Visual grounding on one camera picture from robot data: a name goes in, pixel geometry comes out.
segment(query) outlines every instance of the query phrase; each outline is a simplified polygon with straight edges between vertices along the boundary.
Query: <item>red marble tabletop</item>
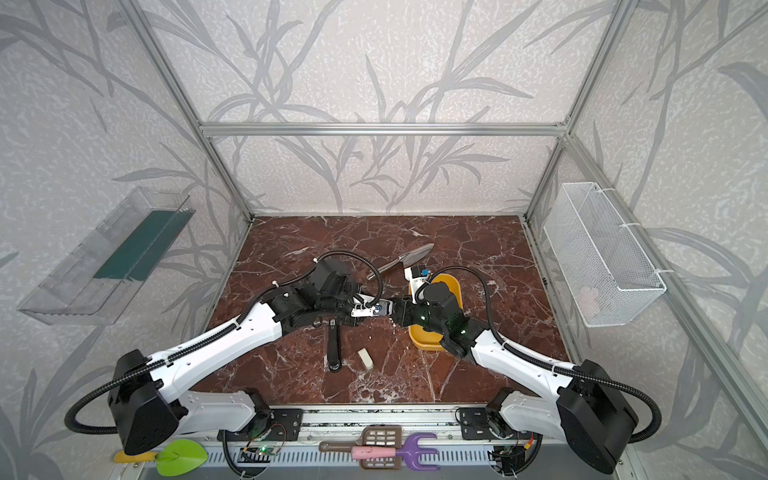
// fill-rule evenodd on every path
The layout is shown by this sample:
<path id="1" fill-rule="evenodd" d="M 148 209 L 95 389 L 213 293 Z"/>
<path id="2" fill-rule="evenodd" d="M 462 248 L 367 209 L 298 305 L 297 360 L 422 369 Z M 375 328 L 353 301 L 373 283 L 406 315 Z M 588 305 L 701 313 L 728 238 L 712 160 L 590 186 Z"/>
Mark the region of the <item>red marble tabletop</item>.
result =
<path id="1" fill-rule="evenodd" d="M 353 250 L 383 265 L 402 252 L 435 243 L 423 260 L 431 270 L 473 266 L 490 281 L 499 332 L 556 359 L 567 359 L 517 217 L 260 217 L 240 252 L 208 328 L 237 315 L 250 298 L 270 285 L 302 273 L 312 258 L 333 249 Z M 363 265 L 356 274 L 364 280 Z M 462 286 L 468 315 L 485 320 L 479 282 L 452 273 Z M 384 297 L 406 295 L 402 268 L 383 274 Z M 365 284 L 376 291 L 376 281 Z M 327 325 L 307 327 L 261 346 L 200 381 L 201 392 L 257 389 L 269 404 L 351 402 L 488 402 L 504 376 L 458 361 L 446 352 L 417 349 L 408 330 L 387 318 L 357 327 L 341 326 L 343 367 L 326 367 Z M 366 371 L 357 350 L 365 347 L 374 368 Z"/>

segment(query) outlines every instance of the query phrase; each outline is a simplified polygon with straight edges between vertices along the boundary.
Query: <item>white wire mesh basket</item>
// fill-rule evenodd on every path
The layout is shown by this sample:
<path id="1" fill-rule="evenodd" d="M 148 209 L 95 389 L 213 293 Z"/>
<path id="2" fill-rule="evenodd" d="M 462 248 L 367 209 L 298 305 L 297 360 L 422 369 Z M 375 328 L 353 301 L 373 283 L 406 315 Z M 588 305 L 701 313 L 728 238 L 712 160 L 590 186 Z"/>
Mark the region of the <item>white wire mesh basket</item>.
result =
<path id="1" fill-rule="evenodd" d="M 667 290 L 594 182 L 562 184 L 544 232 L 586 326 L 626 325 Z"/>

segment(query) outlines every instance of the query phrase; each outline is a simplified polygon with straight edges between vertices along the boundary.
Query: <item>brown slotted scoop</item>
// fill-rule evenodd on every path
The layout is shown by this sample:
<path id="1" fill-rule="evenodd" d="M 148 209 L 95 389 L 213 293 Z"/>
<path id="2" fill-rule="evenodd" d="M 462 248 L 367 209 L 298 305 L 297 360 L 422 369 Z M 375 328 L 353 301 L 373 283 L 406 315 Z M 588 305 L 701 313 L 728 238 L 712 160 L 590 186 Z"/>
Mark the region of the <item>brown slotted scoop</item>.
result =
<path id="1" fill-rule="evenodd" d="M 365 427 L 357 442 L 321 442 L 317 448 L 321 452 L 347 452 L 355 446 L 402 448 L 402 427 L 399 425 L 371 425 Z M 375 470 L 400 470 L 400 457 L 372 458 L 360 460 L 360 466 Z"/>

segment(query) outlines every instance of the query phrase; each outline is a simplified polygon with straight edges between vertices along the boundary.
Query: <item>wall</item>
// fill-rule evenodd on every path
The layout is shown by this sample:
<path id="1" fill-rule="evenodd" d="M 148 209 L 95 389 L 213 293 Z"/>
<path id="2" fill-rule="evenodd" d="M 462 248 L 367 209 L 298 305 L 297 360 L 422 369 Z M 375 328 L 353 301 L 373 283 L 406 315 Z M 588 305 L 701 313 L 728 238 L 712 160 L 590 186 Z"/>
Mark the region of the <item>wall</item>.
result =
<path id="1" fill-rule="evenodd" d="M 0 5 L 0 478 L 107 478 L 116 435 L 73 435 L 66 409 L 122 353 L 207 321 L 246 224 L 110 2 Z M 17 305 L 136 186 L 197 210 L 113 326 L 46 326 Z M 105 401 L 82 417 L 108 425 Z"/>
<path id="2" fill-rule="evenodd" d="M 765 392 L 768 3 L 655 5 L 634 12 L 575 133 Z M 768 478 L 664 300 L 584 328 L 541 232 L 559 183 L 583 180 L 566 156 L 532 220 L 584 356 L 662 408 L 661 432 L 636 446 L 648 477 Z"/>
<path id="3" fill-rule="evenodd" d="M 614 7 L 595 0 L 141 5 L 209 122 L 562 121 Z M 520 212 L 553 144 L 217 139 L 252 208 L 281 214 Z"/>

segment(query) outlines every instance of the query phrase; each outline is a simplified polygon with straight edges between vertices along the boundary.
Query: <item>yellow tray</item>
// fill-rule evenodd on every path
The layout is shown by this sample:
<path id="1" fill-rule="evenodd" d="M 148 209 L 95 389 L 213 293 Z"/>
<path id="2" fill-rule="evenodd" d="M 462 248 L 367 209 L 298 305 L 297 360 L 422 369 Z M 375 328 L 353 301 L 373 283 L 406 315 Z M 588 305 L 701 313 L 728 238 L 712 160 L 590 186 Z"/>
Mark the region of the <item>yellow tray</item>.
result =
<path id="1" fill-rule="evenodd" d="M 456 277 L 449 275 L 448 273 L 440 273 L 432 282 L 443 282 L 445 285 L 448 285 L 448 290 L 451 290 L 451 293 L 456 295 L 458 307 L 461 309 L 464 308 L 462 306 L 462 288 L 459 286 Z M 418 349 L 428 350 L 430 352 L 445 351 L 445 349 L 442 348 L 442 345 L 440 345 L 440 340 L 442 339 L 440 333 L 427 332 L 420 325 L 411 325 L 408 327 L 408 335 Z"/>

